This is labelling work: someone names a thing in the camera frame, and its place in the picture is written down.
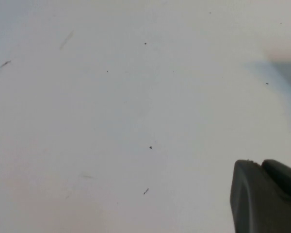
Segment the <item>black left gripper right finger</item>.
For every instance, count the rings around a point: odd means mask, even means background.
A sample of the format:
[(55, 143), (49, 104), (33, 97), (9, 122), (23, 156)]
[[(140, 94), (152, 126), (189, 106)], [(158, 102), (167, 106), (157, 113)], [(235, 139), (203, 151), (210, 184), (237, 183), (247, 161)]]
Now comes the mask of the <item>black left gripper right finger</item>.
[(272, 180), (291, 197), (291, 167), (276, 160), (264, 160), (261, 166)]

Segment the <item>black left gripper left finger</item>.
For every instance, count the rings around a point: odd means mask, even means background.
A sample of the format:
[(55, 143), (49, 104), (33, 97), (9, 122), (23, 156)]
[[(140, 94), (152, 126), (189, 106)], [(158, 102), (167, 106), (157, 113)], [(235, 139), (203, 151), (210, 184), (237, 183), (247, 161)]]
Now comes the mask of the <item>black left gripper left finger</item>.
[(235, 232), (291, 233), (291, 197), (261, 165), (249, 160), (234, 164), (230, 205)]

